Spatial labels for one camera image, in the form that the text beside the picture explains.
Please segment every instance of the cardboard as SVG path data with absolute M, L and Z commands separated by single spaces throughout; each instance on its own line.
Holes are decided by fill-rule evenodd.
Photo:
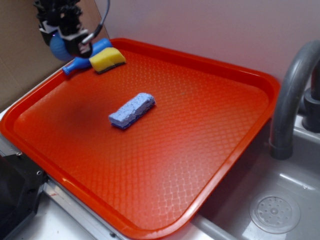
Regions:
M 82 2 L 81 21 L 92 29 L 100 17 L 96 4 L 94 0 Z M 45 44 L 37 13 L 31 0 L 1 1 L 0 111 L 66 64 L 56 59 Z M 107 35 L 103 31 L 99 38 Z

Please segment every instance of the tray rim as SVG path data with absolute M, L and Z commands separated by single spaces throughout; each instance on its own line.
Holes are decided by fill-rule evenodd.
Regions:
M 54 75 L 50 76 L 48 80 L 40 84 L 29 94 L 26 94 L 23 98 L 18 100 L 3 116 L 0 121 L 0 132 L 15 146 L 25 152 L 35 162 L 40 163 L 51 163 L 46 164 L 46 172 L 59 182 L 68 191 L 74 194 L 87 206 L 92 208 L 94 206 L 94 212 L 100 215 L 104 220 L 108 219 L 108 215 L 112 214 L 112 219 L 108 219 L 108 223 L 114 226 L 118 231 L 129 238 L 133 239 L 157 239 L 163 238 L 167 235 L 177 231 L 196 214 L 197 210 L 209 197 L 210 193 L 215 189 L 223 177 L 227 174 L 230 168 L 235 164 L 237 159 L 241 156 L 243 151 L 247 148 L 250 142 L 258 134 L 260 129 L 266 124 L 273 114 L 277 96 L 280 90 L 280 84 L 278 81 L 267 73 L 263 73 L 257 70 L 225 63 L 201 56 L 192 55 L 160 46 L 151 45 L 135 40 L 126 38 L 115 38 L 111 40 L 115 48 L 129 50 L 131 52 L 139 54 L 142 49 L 148 49 L 148 57 L 156 58 L 180 66 L 200 70 L 202 72 L 214 74 L 219 77 L 227 78 L 233 81 L 241 82 L 250 86 L 257 87 L 264 91 L 269 98 L 269 105 L 257 121 L 251 126 L 248 133 L 238 143 L 235 149 L 231 152 L 229 157 L 217 170 L 216 174 L 212 176 L 209 182 L 205 185 L 203 190 L 197 195 L 194 201 L 190 204 L 187 210 L 172 224 L 154 230 L 141 229 L 134 225 L 131 221 L 120 215 L 115 209 L 110 207 L 107 203 L 102 200 L 99 201 L 98 197 L 93 198 L 86 191 L 85 187 L 81 186 L 72 176 L 66 178 L 61 172 L 57 171 L 54 163 L 46 158 L 41 152 L 36 150 L 33 146 L 24 141 L 18 134 L 14 132 L 14 124 L 18 117 L 25 112 L 29 107 L 43 98 L 46 94 L 52 91 L 54 88 L 59 86 L 63 81 L 62 70 L 58 71 Z

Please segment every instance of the faucet spout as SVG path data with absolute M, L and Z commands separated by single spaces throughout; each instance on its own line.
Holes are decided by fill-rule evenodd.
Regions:
M 320 40 L 305 44 L 289 66 L 278 96 L 270 131 L 270 154 L 284 160 L 293 154 L 293 130 L 307 82 L 311 89 L 304 94 L 306 117 L 303 126 L 320 132 Z

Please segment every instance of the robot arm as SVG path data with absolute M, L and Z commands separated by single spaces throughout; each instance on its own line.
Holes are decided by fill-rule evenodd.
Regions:
M 61 48 L 65 48 L 64 51 L 73 57 L 89 58 L 93 52 L 90 42 L 93 37 L 88 40 L 88 30 L 83 28 L 79 20 L 82 14 L 76 5 L 79 1 L 36 0 L 33 5 L 38 10 L 39 30 L 48 46 L 52 38 L 59 35 L 63 40 Z

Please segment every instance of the black cable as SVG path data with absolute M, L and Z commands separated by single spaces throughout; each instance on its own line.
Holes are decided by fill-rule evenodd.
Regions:
M 83 41 L 82 41 L 82 44 L 87 44 L 89 43 L 90 41 L 92 41 L 92 39 L 94 39 L 96 36 L 98 36 L 98 34 L 100 33 L 103 25 L 104 25 L 104 22 L 106 20 L 106 17 L 108 15 L 108 12 L 109 12 L 109 8 L 110 8 L 110 0 L 107 0 L 106 1 L 106 8 L 105 8 L 105 12 L 103 14 L 103 17 L 100 21 L 100 23 L 98 24 L 98 26 L 96 27 L 96 29 L 94 30 L 93 33 L 91 33 L 89 36 L 87 36 Z

